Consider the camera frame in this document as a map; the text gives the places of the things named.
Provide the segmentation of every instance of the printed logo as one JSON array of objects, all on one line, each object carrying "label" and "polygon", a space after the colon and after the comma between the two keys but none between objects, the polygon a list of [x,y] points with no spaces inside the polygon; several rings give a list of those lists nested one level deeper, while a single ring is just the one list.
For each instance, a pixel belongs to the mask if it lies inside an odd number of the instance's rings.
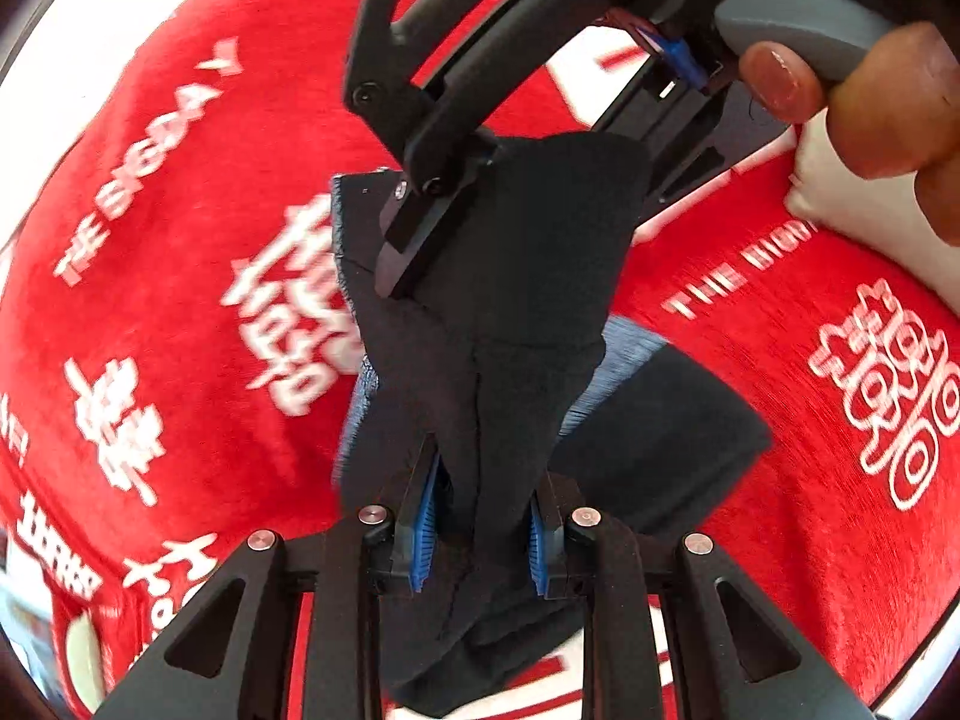
[{"label": "printed logo", "polygon": [[820,328],[809,366],[843,392],[844,412],[869,434],[864,472],[887,472],[890,498],[912,509],[933,481],[940,438],[960,426],[960,368],[943,330],[933,336],[904,309],[884,279],[857,288],[859,304],[840,324]]},{"label": "printed logo", "polygon": [[[127,569],[127,574],[123,579],[123,587],[129,589],[142,581],[146,585],[147,594],[154,599],[150,608],[151,641],[155,640],[160,635],[160,631],[170,624],[176,613],[200,592],[200,588],[216,570],[216,557],[210,557],[205,552],[205,549],[213,546],[215,541],[217,541],[217,533],[207,533],[206,536],[194,538],[193,541],[163,541],[161,546],[166,552],[153,562],[139,563],[129,557],[124,558],[123,565]],[[170,566],[184,563],[189,565],[185,577],[191,584],[179,599],[179,603],[176,603],[174,594],[171,593],[173,583],[170,577],[173,576],[173,570]],[[149,644],[150,641],[144,642],[143,650],[133,659],[131,665],[136,663]]]},{"label": "printed logo", "polygon": [[[778,260],[798,250],[801,244],[809,241],[817,225],[812,221],[789,220],[775,227],[766,237],[741,250],[740,256],[755,271],[766,271]],[[716,266],[699,281],[685,286],[661,303],[661,308],[670,314],[680,314],[687,319],[697,319],[701,314],[723,298],[728,298],[737,290],[750,284],[750,278],[725,262]]]},{"label": "printed logo", "polygon": [[30,445],[30,434],[16,414],[10,410],[10,396],[3,393],[0,397],[0,437],[7,442],[7,448],[16,455],[17,465],[23,467],[27,459],[27,447]]},{"label": "printed logo", "polygon": [[64,589],[89,601],[104,584],[103,579],[74,552],[47,519],[46,512],[37,506],[30,490],[20,498],[23,509],[16,523],[16,533],[50,571],[54,580]]},{"label": "printed logo", "polygon": [[[213,59],[200,62],[197,70],[214,70],[220,76],[235,76],[243,71],[237,60],[237,39],[218,41],[213,47]],[[203,107],[222,95],[219,89],[201,83],[191,83],[174,91],[176,111],[156,117],[147,124],[143,140],[127,149],[123,165],[114,169],[94,199],[99,213],[106,220],[117,220],[127,213],[133,196],[143,189],[140,181],[160,169],[167,153],[179,146],[186,137],[190,122],[203,119]],[[90,266],[91,260],[109,237],[109,230],[97,220],[97,213],[84,217],[70,239],[64,256],[54,267],[54,276],[64,279],[69,287],[80,282],[80,274]]]},{"label": "printed logo", "polygon": [[[357,373],[363,361],[360,332],[337,289],[329,217],[329,194],[287,208],[280,234],[253,260],[233,263],[236,277],[220,300],[240,306],[240,317],[250,320],[240,337],[266,363],[247,389],[267,386],[287,416],[309,413],[340,374]],[[267,279],[284,257],[293,275]]]},{"label": "printed logo", "polygon": [[74,404],[77,427],[83,437],[97,445],[97,463],[107,481],[119,490],[133,488],[146,506],[157,505],[157,494],[143,481],[150,461],[161,457],[163,422],[157,407],[133,408],[133,390],[138,380],[136,363],[110,360],[104,374],[92,386],[71,359],[64,365],[66,380],[78,394]]}]

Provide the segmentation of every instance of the blue fabric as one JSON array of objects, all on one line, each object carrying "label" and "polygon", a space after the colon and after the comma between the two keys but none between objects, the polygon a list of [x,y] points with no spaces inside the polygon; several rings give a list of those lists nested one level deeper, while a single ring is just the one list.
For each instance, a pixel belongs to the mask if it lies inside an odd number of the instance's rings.
[{"label": "blue fabric", "polygon": [[341,194],[340,175],[333,176],[330,181],[330,233],[333,242],[333,262],[337,266],[337,288],[340,294],[347,301],[350,313],[356,315],[353,309],[353,303],[350,302],[350,296],[347,294],[347,282],[344,281],[344,215],[340,213],[343,196]]},{"label": "blue fabric", "polygon": [[360,365],[360,373],[357,376],[356,384],[353,386],[353,396],[350,399],[350,407],[347,410],[347,418],[344,420],[344,431],[340,435],[340,446],[337,449],[337,461],[333,466],[333,484],[339,485],[344,475],[344,466],[347,464],[347,458],[353,450],[353,442],[356,440],[357,431],[360,429],[360,423],[367,410],[370,408],[373,394],[380,385],[380,380],[370,364],[366,355],[363,358],[363,364]]},{"label": "blue fabric", "polygon": [[560,437],[569,436],[616,388],[640,370],[656,352],[664,348],[666,339],[640,327],[625,317],[610,317],[603,328],[607,350],[603,362],[593,372],[587,389],[563,418]]}]

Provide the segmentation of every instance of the black mount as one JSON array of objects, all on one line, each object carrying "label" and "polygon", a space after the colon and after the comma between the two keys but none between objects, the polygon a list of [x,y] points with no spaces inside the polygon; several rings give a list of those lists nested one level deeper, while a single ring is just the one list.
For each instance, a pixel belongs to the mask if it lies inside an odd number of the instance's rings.
[{"label": "black mount", "polygon": [[[433,456],[421,453],[402,501],[377,502],[294,541],[254,533],[107,696],[96,720],[283,720],[305,593],[313,605],[302,718],[380,720],[378,597],[411,595],[409,560],[395,539],[419,507]],[[664,717],[650,595],[664,612],[680,720],[872,718],[708,536],[690,533],[667,547],[581,504],[563,477],[545,476],[536,491],[544,595],[584,608],[584,720]]]},{"label": "black mount", "polygon": [[[724,0],[504,0],[422,86],[414,75],[483,0],[363,0],[347,59],[344,102],[403,167],[381,215],[376,268],[382,296],[406,295],[454,233],[476,169],[496,150],[483,123],[503,100],[592,23],[624,28],[652,51],[597,122],[635,138],[655,161],[637,223],[728,170],[784,132],[736,80],[719,37]],[[912,0],[852,0],[894,20]],[[659,48],[650,44],[651,30]]]}]

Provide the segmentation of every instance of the screw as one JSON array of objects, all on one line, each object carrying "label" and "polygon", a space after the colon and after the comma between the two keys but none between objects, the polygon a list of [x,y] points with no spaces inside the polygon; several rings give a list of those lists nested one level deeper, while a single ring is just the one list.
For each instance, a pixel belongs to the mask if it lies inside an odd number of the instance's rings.
[{"label": "screw", "polygon": [[357,517],[360,517],[360,521],[364,525],[379,525],[387,521],[387,509],[378,504],[372,504],[360,509],[360,514],[357,514]]},{"label": "screw", "polygon": [[358,108],[373,103],[380,94],[379,84],[373,81],[366,81],[353,90],[353,104]]},{"label": "screw", "polygon": [[694,555],[709,555],[713,551],[713,539],[703,533],[690,533],[683,540],[683,546]]},{"label": "screw", "polygon": [[277,543],[277,534],[273,531],[253,531],[247,538],[247,546],[254,552],[265,552]]},{"label": "screw", "polygon": [[601,519],[600,512],[597,512],[597,509],[591,509],[587,506],[576,509],[570,518],[574,524],[579,525],[581,528],[594,528],[600,524]]},{"label": "screw", "polygon": [[424,191],[431,197],[439,197],[443,194],[443,180],[436,176],[424,184]]}]

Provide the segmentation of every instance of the gray handle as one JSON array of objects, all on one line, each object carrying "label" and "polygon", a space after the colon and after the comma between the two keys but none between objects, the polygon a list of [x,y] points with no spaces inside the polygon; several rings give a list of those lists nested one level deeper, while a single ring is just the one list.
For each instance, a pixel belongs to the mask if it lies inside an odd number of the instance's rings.
[{"label": "gray handle", "polygon": [[853,0],[724,0],[714,11],[738,55],[771,40],[795,50],[822,79],[842,81],[893,22]]}]

